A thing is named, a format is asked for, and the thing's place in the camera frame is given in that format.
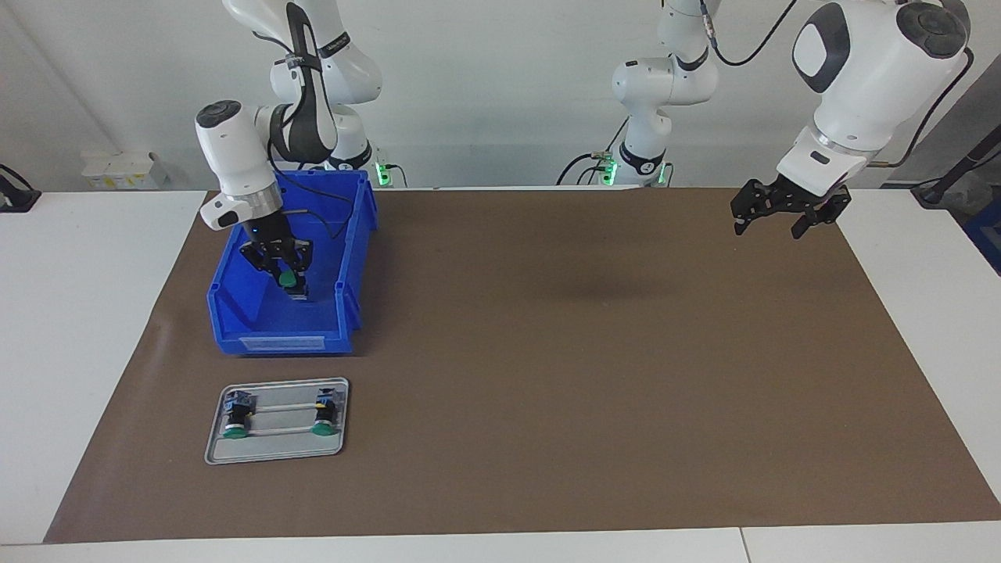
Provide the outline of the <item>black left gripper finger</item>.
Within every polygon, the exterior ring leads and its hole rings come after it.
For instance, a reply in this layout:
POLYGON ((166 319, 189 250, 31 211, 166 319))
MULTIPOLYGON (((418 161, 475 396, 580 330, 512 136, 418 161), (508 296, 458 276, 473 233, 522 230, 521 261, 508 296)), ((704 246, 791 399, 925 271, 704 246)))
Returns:
POLYGON ((773 188, 761 181, 747 181, 730 200, 730 213, 734 219, 736 235, 743 235, 753 221, 773 213, 771 196, 773 188))
POLYGON ((847 188, 837 188, 825 203, 811 206, 807 204, 803 213, 791 227, 791 237, 794 240, 803 238, 805 233, 820 224, 833 224, 851 202, 852 197, 847 188))

